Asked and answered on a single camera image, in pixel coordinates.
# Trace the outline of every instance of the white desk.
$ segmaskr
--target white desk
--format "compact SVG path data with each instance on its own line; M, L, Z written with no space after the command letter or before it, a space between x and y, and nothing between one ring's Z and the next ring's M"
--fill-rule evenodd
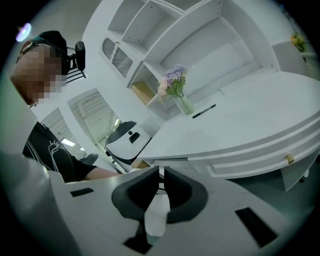
M272 73L199 102L194 114L216 107L194 119L167 121L139 158L188 158L197 171L226 179L274 171L289 165L287 154L297 162L319 150L319 99L319 81Z

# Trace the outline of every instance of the flower bouquet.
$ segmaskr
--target flower bouquet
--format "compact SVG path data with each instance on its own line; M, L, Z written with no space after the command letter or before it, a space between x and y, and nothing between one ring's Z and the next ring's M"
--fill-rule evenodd
M305 38L302 35L294 32L291 36L291 42L299 49L300 52L305 51Z
M175 65L173 70L167 71L159 82L158 95L160 99L164 99L167 95L177 98L176 103L179 109L189 115L195 111L195 107L183 92L187 71L188 68L182 65Z

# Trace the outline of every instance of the white countertop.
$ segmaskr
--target white countertop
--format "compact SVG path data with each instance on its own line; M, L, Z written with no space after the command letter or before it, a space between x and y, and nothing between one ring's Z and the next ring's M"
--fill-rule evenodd
M206 113L195 114L216 104ZM139 154L141 159L200 157L260 145L320 115L320 82L277 72L230 94L217 92L192 115L168 120Z

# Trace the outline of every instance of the drawer handle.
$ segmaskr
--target drawer handle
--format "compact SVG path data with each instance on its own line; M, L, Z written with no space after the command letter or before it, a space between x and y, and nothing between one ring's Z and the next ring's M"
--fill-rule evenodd
M295 161L292 154L287 154L285 158L287 159L289 165L291 165Z

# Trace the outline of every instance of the ceiling light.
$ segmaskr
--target ceiling light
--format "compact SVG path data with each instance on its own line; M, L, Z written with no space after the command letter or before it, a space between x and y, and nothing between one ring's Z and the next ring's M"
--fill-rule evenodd
M66 145L70 146L70 147L73 147L75 145L73 142L71 142L71 141L69 141L69 140L67 140L65 138L61 142L63 144L66 144Z
M19 33L15 39L18 42L22 42L23 40L25 40L28 37L28 35L31 31L31 25L29 23L26 23L26 24L24 24L23 27L19 27L18 30L19 30Z

